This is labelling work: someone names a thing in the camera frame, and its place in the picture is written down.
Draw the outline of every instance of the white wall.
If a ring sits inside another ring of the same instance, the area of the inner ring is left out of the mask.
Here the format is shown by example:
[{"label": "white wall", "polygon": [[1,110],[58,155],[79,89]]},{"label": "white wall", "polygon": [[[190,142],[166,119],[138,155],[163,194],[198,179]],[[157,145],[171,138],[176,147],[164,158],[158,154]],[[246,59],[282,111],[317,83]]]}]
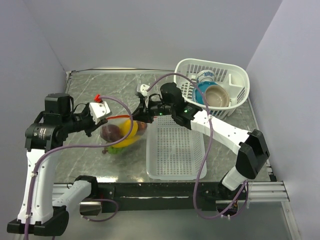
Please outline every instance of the white wall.
[{"label": "white wall", "polygon": [[22,0],[0,1],[0,239],[20,210],[27,172],[25,131],[66,74]]},{"label": "white wall", "polygon": [[185,58],[246,68],[281,0],[24,0],[66,71],[173,70]]},{"label": "white wall", "polygon": [[303,239],[320,239],[320,1],[284,0],[247,72],[251,100]]}]

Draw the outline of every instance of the green object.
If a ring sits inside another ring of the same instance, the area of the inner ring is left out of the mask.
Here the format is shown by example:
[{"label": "green object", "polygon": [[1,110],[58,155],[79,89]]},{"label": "green object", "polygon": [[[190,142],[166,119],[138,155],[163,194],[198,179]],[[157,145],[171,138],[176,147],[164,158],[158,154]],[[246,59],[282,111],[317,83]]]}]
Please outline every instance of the green object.
[{"label": "green object", "polygon": [[124,149],[125,149],[125,147],[113,147],[113,146],[107,146],[107,147],[105,148],[105,150],[106,150],[109,154],[119,154],[119,153],[121,153]]}]

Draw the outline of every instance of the white plastic tray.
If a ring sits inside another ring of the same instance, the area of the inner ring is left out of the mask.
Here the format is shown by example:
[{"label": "white plastic tray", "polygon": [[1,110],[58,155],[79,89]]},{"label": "white plastic tray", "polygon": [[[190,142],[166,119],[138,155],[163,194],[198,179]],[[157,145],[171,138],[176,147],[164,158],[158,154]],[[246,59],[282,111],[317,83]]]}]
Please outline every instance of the white plastic tray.
[{"label": "white plastic tray", "polygon": [[[194,180],[205,155],[202,133],[176,124],[171,116],[157,117],[148,126],[146,171],[159,180]],[[207,174],[206,164],[200,178]]]}]

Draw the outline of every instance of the brown bowl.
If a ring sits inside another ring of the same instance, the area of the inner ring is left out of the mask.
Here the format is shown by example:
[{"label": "brown bowl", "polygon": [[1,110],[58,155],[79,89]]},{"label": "brown bowl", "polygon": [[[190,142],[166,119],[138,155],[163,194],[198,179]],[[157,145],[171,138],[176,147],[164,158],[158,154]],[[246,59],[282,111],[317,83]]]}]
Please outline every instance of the brown bowl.
[{"label": "brown bowl", "polygon": [[229,106],[229,95],[222,86],[209,86],[205,90],[204,96],[211,107],[224,108]]}]

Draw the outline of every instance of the red fruit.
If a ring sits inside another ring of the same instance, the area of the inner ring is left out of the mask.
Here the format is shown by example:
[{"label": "red fruit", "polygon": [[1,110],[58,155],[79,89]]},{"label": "red fruit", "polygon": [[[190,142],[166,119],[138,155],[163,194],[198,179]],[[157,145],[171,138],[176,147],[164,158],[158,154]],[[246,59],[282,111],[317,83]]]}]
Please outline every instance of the red fruit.
[{"label": "red fruit", "polygon": [[100,137],[103,140],[112,143],[120,140],[123,136],[121,135],[120,128],[117,125],[107,124],[102,127]]},{"label": "red fruit", "polygon": [[138,131],[136,132],[137,135],[142,136],[145,131],[147,130],[147,124],[141,121],[136,121],[138,123]]}]

